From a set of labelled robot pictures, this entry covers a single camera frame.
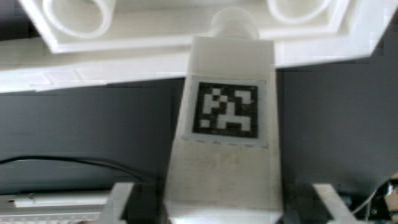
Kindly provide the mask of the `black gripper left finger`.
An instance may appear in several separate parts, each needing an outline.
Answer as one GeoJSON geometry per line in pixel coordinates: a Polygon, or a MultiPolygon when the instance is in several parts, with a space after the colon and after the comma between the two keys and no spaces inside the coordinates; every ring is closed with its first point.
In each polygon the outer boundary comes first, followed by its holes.
{"type": "Polygon", "coordinates": [[[161,194],[152,183],[113,185],[99,224],[161,224],[161,194]]]}

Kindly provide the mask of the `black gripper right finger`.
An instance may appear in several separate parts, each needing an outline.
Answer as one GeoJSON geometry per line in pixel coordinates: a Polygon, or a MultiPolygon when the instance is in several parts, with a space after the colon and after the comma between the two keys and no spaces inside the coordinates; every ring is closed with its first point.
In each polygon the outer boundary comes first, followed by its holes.
{"type": "Polygon", "coordinates": [[[282,224],[356,224],[330,184],[284,185],[282,224]]]}

